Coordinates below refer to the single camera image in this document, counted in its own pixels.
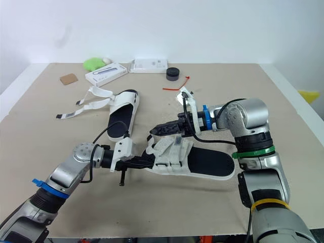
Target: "blue ring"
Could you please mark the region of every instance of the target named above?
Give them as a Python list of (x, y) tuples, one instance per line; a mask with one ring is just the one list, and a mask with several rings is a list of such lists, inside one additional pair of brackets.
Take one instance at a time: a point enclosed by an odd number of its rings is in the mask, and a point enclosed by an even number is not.
[(64, 198), (64, 199), (67, 199), (69, 198), (70, 195), (68, 194), (65, 194), (65, 193), (62, 193), (56, 189), (54, 189), (53, 187), (50, 187), (48, 184), (46, 184), (44, 181), (40, 181), (38, 179), (33, 179), (32, 180), (33, 183), (36, 184), (37, 187), (40, 187), (46, 191), (48, 191), (49, 193), (53, 194), (53, 195), (56, 195), (58, 197), (61, 197), (61, 198)]
[(207, 130), (211, 130), (211, 129), (213, 129), (211, 116), (209, 114), (209, 111), (207, 109), (207, 106), (206, 105), (203, 105), (202, 107), (203, 107), (203, 111), (205, 113)]

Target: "yellow ring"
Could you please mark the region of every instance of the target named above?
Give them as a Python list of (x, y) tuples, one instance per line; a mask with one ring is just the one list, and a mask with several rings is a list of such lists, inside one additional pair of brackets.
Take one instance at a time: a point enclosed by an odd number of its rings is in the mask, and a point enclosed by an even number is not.
[(256, 206), (261, 205), (261, 204), (267, 204), (267, 203), (281, 204), (281, 205), (284, 205), (287, 209), (290, 209), (289, 205), (285, 201), (282, 201), (279, 199), (274, 199), (274, 198), (266, 198), (266, 199), (261, 199), (261, 200), (256, 201), (251, 207), (251, 212), (253, 212), (253, 210), (256, 208)]

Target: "yellow object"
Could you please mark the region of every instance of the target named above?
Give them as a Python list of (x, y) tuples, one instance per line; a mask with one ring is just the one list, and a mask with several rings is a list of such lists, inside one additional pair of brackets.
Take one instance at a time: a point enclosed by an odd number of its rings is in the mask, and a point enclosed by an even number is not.
[(267, 203), (282, 204), (287, 209), (290, 209), (289, 205), (285, 201), (282, 201), (279, 199), (274, 199), (274, 198), (266, 198), (266, 199), (261, 199), (261, 200), (256, 201), (251, 207), (251, 212), (253, 212), (253, 210), (256, 208), (256, 206), (261, 205), (261, 204), (267, 204)]
[(314, 100), (316, 100), (320, 96), (320, 92), (308, 92), (308, 91), (298, 91), (301, 96), (307, 101), (308, 104), (311, 104)]

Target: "beige table surface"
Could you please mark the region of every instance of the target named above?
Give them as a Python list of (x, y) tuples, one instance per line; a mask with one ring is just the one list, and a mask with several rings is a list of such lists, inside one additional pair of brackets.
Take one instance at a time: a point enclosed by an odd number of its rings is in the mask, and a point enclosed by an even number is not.
[[(179, 81), (165, 74), (127, 74), (103, 88), (140, 95), (132, 138), (146, 147), (148, 131), (175, 120), (182, 107), (175, 100), (184, 76), (198, 107), (233, 98), (258, 97), (269, 108), (271, 135), (291, 188), (291, 208), (310, 228), (324, 227), (324, 148), (268, 76), (256, 64), (177, 64)], [(79, 81), (64, 86), (59, 77), (74, 73)], [(50, 64), (0, 123), (0, 220), (34, 194), (33, 178), (45, 180), (75, 145), (93, 139), (107, 126), (109, 107), (56, 120), (76, 110), (90, 83), (81, 64)], [(229, 131), (207, 132), (206, 139), (229, 139)], [(99, 142), (113, 145), (106, 136)], [(231, 154), (231, 145), (195, 146)], [(81, 184), (49, 226), (52, 237), (125, 237), (245, 233), (249, 210), (240, 201), (236, 175), (228, 181), (161, 176), (145, 170), (127, 173), (94, 170), (91, 184)]]

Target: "white device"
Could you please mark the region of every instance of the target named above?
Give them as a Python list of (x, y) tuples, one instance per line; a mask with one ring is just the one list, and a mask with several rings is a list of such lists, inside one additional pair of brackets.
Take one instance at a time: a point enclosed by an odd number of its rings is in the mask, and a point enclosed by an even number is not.
[(130, 72), (133, 73), (166, 73), (167, 59), (135, 59), (131, 62)]
[(121, 66), (119, 63), (113, 62), (93, 72), (87, 73), (86, 79), (94, 86), (100, 87), (126, 73), (127, 69), (125, 67)]

